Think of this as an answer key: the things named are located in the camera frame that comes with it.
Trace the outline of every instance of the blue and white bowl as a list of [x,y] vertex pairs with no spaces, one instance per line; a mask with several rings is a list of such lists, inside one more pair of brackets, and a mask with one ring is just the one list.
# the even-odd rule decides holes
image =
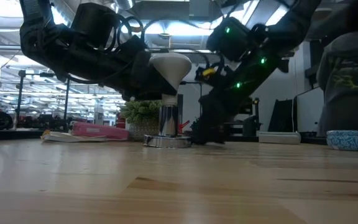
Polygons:
[[327,144],[337,150],[358,151],[358,131],[328,131]]

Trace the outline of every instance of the wood grain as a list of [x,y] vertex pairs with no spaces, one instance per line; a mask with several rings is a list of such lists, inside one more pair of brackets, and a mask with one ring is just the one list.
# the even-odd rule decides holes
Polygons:
[[0,141],[0,223],[358,223],[358,152]]

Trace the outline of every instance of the paper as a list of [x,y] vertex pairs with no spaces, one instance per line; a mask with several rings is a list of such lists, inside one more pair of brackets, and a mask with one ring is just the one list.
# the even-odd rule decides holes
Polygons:
[[45,131],[41,136],[41,139],[44,141],[52,142],[106,142],[111,141],[111,139],[106,138],[105,136],[96,136],[96,137],[86,137],[86,136],[73,136],[68,133],[56,133],[51,131]]

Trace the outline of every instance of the pink package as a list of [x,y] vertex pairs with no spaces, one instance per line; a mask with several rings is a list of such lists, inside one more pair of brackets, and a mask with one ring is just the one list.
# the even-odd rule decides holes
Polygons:
[[71,124],[73,126],[71,133],[73,135],[87,137],[105,136],[108,139],[115,139],[120,141],[129,139],[129,131],[122,128],[89,124],[84,122],[72,122]]

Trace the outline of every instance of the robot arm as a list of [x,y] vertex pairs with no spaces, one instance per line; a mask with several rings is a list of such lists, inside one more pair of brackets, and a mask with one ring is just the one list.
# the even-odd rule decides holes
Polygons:
[[219,126],[238,114],[244,100],[274,70],[279,68],[288,72],[288,61],[282,60],[282,57],[303,42],[310,27],[311,16],[320,2],[296,1],[273,26],[257,24],[249,30],[237,19],[230,17],[215,28],[208,38],[207,48],[240,64],[225,76],[210,72],[209,68],[198,69],[196,79],[214,88],[200,99],[203,113],[198,130],[193,133],[195,143],[224,142],[224,133]]
[[[71,27],[67,27],[53,22],[49,0],[20,0],[20,4],[24,55],[51,68],[62,81],[69,78],[105,85],[120,91],[125,100],[158,100],[161,93],[176,95],[176,89],[149,65],[150,52],[138,36],[112,51],[122,19],[110,8],[80,4]],[[112,46],[105,49],[112,30]]]

